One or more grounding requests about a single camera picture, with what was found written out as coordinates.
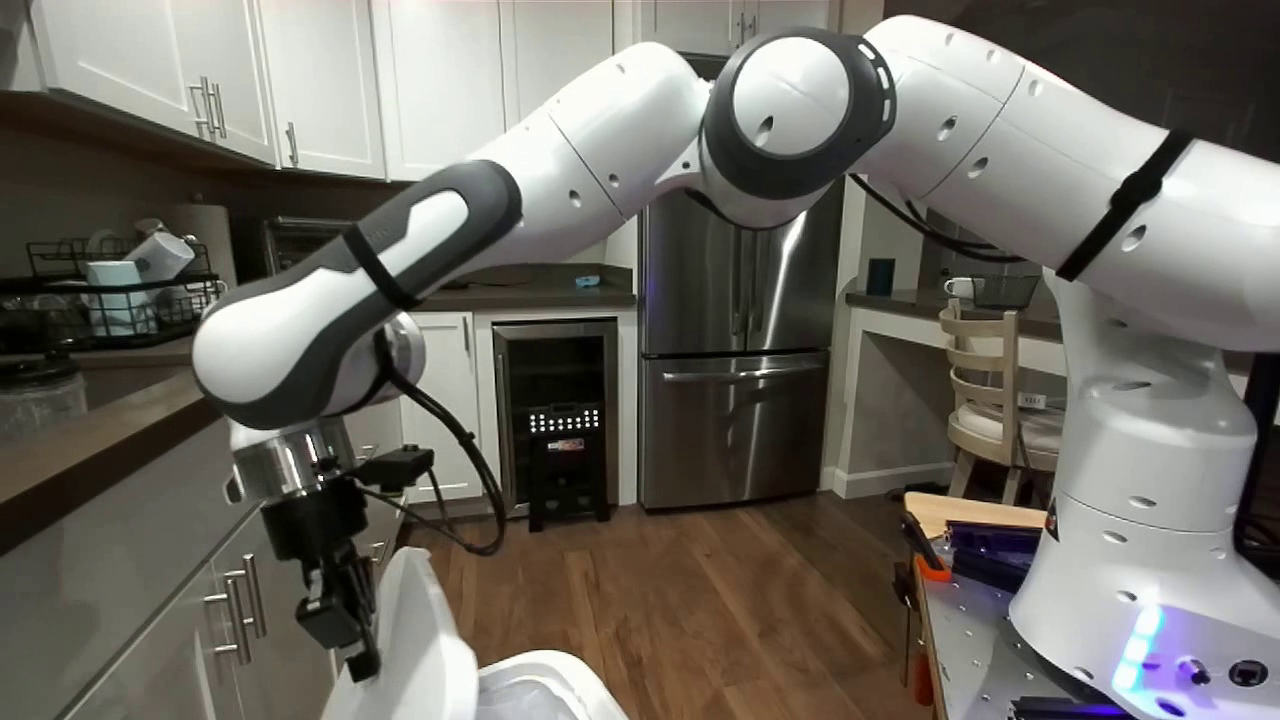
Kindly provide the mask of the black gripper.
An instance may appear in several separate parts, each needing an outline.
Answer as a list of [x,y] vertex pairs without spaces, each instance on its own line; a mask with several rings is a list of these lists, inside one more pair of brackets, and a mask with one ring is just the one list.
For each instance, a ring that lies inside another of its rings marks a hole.
[[367,528],[367,500],[357,481],[330,476],[320,488],[286,490],[261,504],[272,552],[281,559],[294,559],[305,584],[320,584],[322,593],[309,593],[294,605],[294,625],[322,648],[343,648],[347,674],[357,684],[377,679],[381,640],[377,640],[377,594],[372,566],[357,552],[357,535]]

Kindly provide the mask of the robot base mounting table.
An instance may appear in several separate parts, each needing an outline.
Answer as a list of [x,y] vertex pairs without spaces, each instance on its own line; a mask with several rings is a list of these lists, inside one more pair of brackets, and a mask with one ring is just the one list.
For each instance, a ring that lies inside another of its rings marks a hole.
[[1276,584],[1215,528],[1169,528],[1078,500],[1010,508],[909,490],[904,513],[1030,532],[1034,557],[1007,601],[1010,631],[1054,672],[1140,720],[1280,720]]

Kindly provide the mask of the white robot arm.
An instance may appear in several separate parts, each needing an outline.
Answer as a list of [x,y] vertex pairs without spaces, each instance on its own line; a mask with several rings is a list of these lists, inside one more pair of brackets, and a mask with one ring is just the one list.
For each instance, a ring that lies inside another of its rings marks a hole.
[[1280,346],[1280,165],[1132,120],[925,15],[754,34],[717,74],[631,44],[217,299],[192,372],[305,579],[300,628],[350,674],[381,672],[343,421],[411,386],[419,294],[576,251],[667,194],[782,231],[849,176],[1050,284],[1069,402],[1010,631],[1137,720],[1280,720],[1280,584],[1235,547],[1260,421],[1223,372]]

